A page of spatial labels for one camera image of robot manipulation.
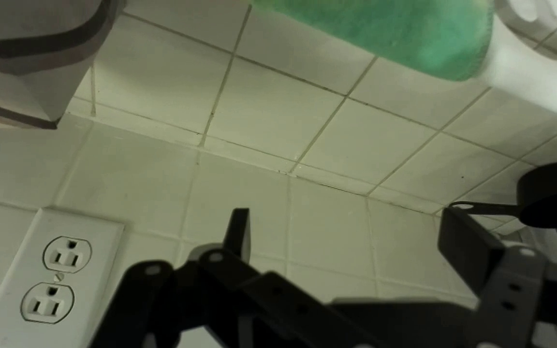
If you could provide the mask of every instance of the green cloth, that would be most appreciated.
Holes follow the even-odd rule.
[[[441,80],[474,78],[488,55],[494,0],[254,0],[378,57]]]

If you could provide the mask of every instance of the electrical outlet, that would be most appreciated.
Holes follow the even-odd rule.
[[[0,348],[89,347],[124,225],[41,209],[0,281]]]
[[[45,250],[45,267],[59,273],[78,273],[91,260],[91,244],[88,240],[60,236]]]
[[[74,293],[62,285],[37,285],[33,287],[22,304],[22,316],[31,323],[57,325],[74,306]]]

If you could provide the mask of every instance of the screw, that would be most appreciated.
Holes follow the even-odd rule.
[[[209,256],[209,262],[211,262],[211,264],[221,264],[223,260],[225,260],[225,258],[223,258],[221,252]]]
[[[159,265],[151,265],[146,269],[146,275],[155,277],[161,275],[161,267]]]

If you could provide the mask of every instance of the outlet cover plate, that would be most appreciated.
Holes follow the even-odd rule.
[[[122,233],[120,223],[41,209],[0,287],[0,348],[89,347],[107,308],[107,281]],[[49,271],[43,264],[45,248],[62,236],[88,240],[93,248],[89,264],[80,273]],[[41,283],[74,291],[74,308],[57,325],[26,322],[20,312],[26,294]]]

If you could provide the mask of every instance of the black metal bracket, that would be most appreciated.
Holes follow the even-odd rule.
[[[322,304],[250,256],[250,213],[236,209],[223,246],[173,271],[132,267],[93,348],[173,348],[206,327],[227,348],[527,348],[536,322],[557,325],[557,265],[528,248],[505,250],[467,211],[443,213],[440,250],[480,294],[476,312],[443,302]]]

